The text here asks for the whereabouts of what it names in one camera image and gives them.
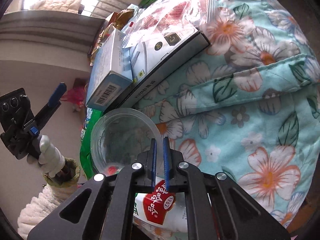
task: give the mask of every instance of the clear plastic bag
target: clear plastic bag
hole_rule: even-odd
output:
[[[150,40],[155,33],[166,36],[188,28],[200,28],[214,18],[215,7],[216,0],[158,0],[139,10],[122,47]]]

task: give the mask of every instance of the gloved hand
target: gloved hand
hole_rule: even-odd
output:
[[[41,136],[39,147],[41,151],[39,160],[28,154],[27,162],[53,178],[65,165],[65,159],[46,135]]]

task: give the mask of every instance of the green plastic package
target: green plastic package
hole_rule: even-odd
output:
[[[81,131],[80,163],[88,180],[96,174],[93,168],[90,150],[91,132],[102,115],[103,112],[88,108],[87,118]]]

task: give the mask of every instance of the fluffy white sleeve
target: fluffy white sleeve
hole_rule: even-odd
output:
[[[27,240],[28,234],[41,220],[49,215],[77,190],[77,184],[66,188],[46,185],[39,196],[33,197],[30,204],[21,210],[18,217],[18,234]]]

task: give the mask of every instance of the teal fabric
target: teal fabric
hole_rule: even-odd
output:
[[[319,155],[319,64],[276,0],[219,0],[202,31],[211,46],[135,108],[186,161],[206,173],[226,172],[287,227]]]

